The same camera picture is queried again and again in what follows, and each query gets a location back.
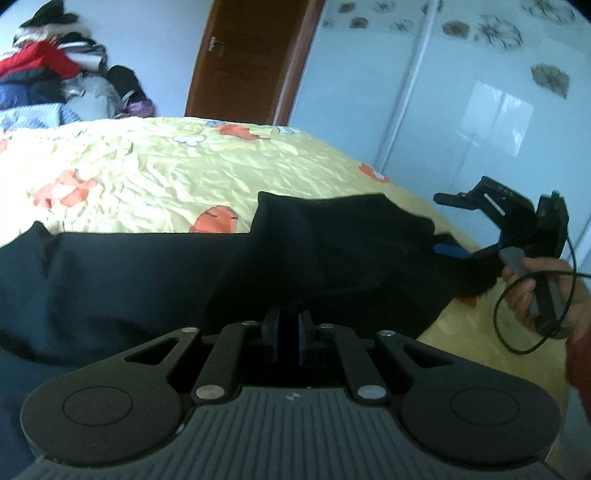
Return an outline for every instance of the pile of clothes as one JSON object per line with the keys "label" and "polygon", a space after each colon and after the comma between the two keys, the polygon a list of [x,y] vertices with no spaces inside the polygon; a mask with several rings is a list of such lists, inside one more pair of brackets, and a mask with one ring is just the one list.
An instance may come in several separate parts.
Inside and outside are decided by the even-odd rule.
{"label": "pile of clothes", "polygon": [[106,48],[64,0],[23,23],[0,53],[0,129],[49,128],[75,121],[154,116],[132,70],[107,69]]}

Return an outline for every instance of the yellow bedsheet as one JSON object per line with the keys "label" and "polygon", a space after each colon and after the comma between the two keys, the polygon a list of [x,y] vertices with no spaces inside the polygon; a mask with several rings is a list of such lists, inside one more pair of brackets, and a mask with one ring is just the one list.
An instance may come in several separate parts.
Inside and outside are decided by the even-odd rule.
{"label": "yellow bedsheet", "polygon": [[[5,144],[0,153],[0,245],[35,220],[52,233],[188,232],[216,206],[231,213],[224,228],[248,232],[257,193],[265,190],[303,198],[383,192],[399,207],[431,217],[438,232],[449,231],[466,248],[477,248],[426,201],[365,168],[364,173],[359,163],[311,135],[247,127],[261,138],[223,135],[236,131],[196,118],[128,118],[15,131],[0,143]],[[74,206],[34,206],[31,194],[64,170],[76,170],[78,178],[95,179],[98,185]],[[206,217],[197,230],[215,218]],[[453,301],[419,340],[535,382],[564,411],[564,342],[548,341],[523,357],[506,351],[492,326],[502,288],[499,283],[475,308]],[[508,309],[501,311],[501,321],[513,323],[516,336],[528,335]]]}

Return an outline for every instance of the red garment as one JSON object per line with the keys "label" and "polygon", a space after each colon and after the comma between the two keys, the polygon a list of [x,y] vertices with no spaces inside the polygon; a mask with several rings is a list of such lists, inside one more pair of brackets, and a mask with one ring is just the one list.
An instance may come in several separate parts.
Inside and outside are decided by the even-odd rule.
{"label": "red garment", "polygon": [[591,422],[591,330],[577,342],[566,340],[566,379],[579,390],[587,420]]}
{"label": "red garment", "polygon": [[0,60],[0,78],[15,72],[47,67],[63,79],[80,73],[77,63],[48,41],[30,43],[12,57]]}

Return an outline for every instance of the wooden door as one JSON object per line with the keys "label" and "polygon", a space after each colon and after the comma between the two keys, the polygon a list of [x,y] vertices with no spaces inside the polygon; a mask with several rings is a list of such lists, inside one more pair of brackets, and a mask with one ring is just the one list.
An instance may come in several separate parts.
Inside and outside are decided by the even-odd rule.
{"label": "wooden door", "polygon": [[[307,19],[306,23],[315,25],[321,9],[321,0],[216,0],[197,59],[186,115],[271,124],[297,54],[294,49],[303,22]],[[313,30],[308,42],[300,45],[305,55],[312,35]]]}

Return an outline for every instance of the gray garment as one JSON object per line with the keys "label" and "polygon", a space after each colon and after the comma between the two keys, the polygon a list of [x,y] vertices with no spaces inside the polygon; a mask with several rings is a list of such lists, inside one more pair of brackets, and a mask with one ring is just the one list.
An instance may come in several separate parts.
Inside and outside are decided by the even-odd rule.
{"label": "gray garment", "polygon": [[82,120],[115,118],[121,111],[121,98],[115,87],[105,78],[98,75],[87,75],[82,77],[78,84],[84,90],[84,94],[71,98],[66,105]]}

